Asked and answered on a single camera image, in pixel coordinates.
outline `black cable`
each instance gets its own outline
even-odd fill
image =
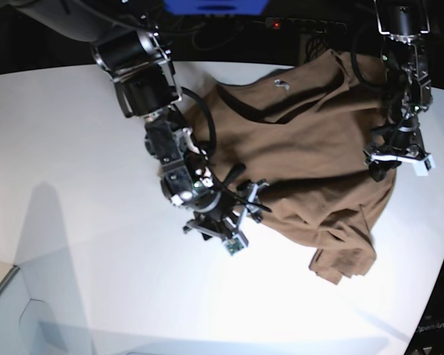
[[[207,169],[209,169],[209,171],[211,172],[212,177],[214,178],[215,182],[218,183],[218,185],[222,187],[222,190],[224,190],[225,192],[229,193],[229,195],[231,195],[234,199],[236,199],[237,201],[239,201],[240,203],[242,203],[245,206],[251,205],[251,206],[254,206],[254,207],[258,207],[262,211],[265,211],[265,212],[268,212],[268,213],[272,213],[272,210],[269,207],[266,207],[265,205],[262,205],[261,203],[249,202],[248,200],[244,199],[243,197],[240,197],[239,195],[235,194],[231,189],[229,189],[227,186],[225,186],[218,179],[217,175],[215,175],[215,173],[212,171],[210,166],[208,166]]]
[[[351,64],[352,64],[352,69],[354,70],[354,74],[357,77],[358,81],[365,86],[366,88],[370,89],[371,91],[375,91],[375,92],[388,92],[389,90],[383,86],[383,85],[376,85],[376,84],[372,84],[369,83],[362,75],[362,72],[360,71],[360,67],[358,65],[358,60],[357,60],[357,46],[358,46],[358,41],[360,39],[360,36],[370,27],[372,26],[372,24],[370,22],[366,22],[365,24],[363,24],[358,31],[355,33],[354,35],[354,39],[352,41],[352,49],[350,52],[350,59],[351,59]]]
[[[329,43],[324,37],[319,35],[312,35],[310,39],[307,40],[305,46],[306,58],[304,64],[316,59],[322,51],[329,48]]]
[[[91,5],[84,0],[74,0],[74,2],[77,5],[79,5],[80,7],[82,7],[83,9],[85,9],[87,12],[92,13],[93,15],[95,15],[99,18],[102,18],[103,20],[108,21],[112,24],[117,24],[118,26],[125,27],[130,30],[136,30],[136,31],[144,30],[144,31],[149,31],[149,32],[157,32],[163,36],[192,35],[194,33],[197,33],[204,25],[204,24],[200,24],[200,25],[195,26],[189,30],[184,30],[184,31],[161,30],[158,28],[145,27],[140,24],[131,24],[131,23],[123,20],[122,18],[119,18],[118,16],[114,16],[114,15],[111,15],[109,13],[105,13],[104,11],[99,10],[98,8],[94,7],[94,5]]]
[[[218,48],[222,48],[223,46],[225,46],[226,44],[230,43],[231,41],[233,41],[235,39],[235,37],[237,37],[240,33],[242,32],[242,30],[238,30],[236,33],[234,33],[232,36],[228,37],[225,41],[219,42],[217,44],[214,44],[211,47],[200,47],[196,41],[195,41],[195,37],[197,35],[197,33],[193,33],[192,37],[191,37],[191,44],[194,47],[195,50],[198,50],[200,52],[208,52],[210,50],[216,50]]]
[[[396,106],[397,104],[400,105],[401,98],[403,96],[403,92],[399,92],[395,95],[395,97],[392,98],[391,104],[390,104],[390,110],[398,109],[401,112],[401,106]],[[392,111],[388,113],[390,117],[396,117]],[[397,137],[398,132],[400,131],[401,126],[406,121],[406,116],[401,115],[401,118],[398,120],[398,122],[394,125],[394,132],[391,134],[390,139],[388,140],[388,145],[391,146],[393,144],[394,139]]]
[[[187,87],[181,87],[181,89],[183,90],[183,94],[185,94],[185,96],[189,96],[195,101],[206,118],[207,126],[209,127],[209,146],[207,147],[206,153],[208,156],[212,156],[217,148],[217,133],[215,132],[214,118],[212,117],[210,108],[207,106],[205,100],[192,90],[188,89]]]
[[[178,18],[174,24],[172,24],[168,30],[174,30],[175,28],[180,30],[181,29],[181,23],[184,20],[186,16],[182,15],[180,18]]]

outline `brown t-shirt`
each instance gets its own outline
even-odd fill
[[[239,181],[267,179],[263,223],[290,240],[317,247],[309,266],[338,283],[364,275],[375,261],[370,229],[394,185],[375,183],[364,164],[371,129],[384,123],[380,96],[359,85],[349,53],[321,57],[254,84],[219,85],[206,97],[218,136],[211,162],[223,178],[246,164]],[[382,82],[381,61],[358,56],[363,76]],[[187,113],[199,141],[209,137],[197,107]]]

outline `white table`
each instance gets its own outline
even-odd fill
[[[274,67],[180,64],[242,84]],[[0,76],[0,260],[47,301],[70,354],[402,354],[444,258],[444,92],[421,117],[437,169],[398,169],[373,229],[377,262],[334,286],[313,248],[247,221],[250,247],[183,235],[144,128],[95,66]]]

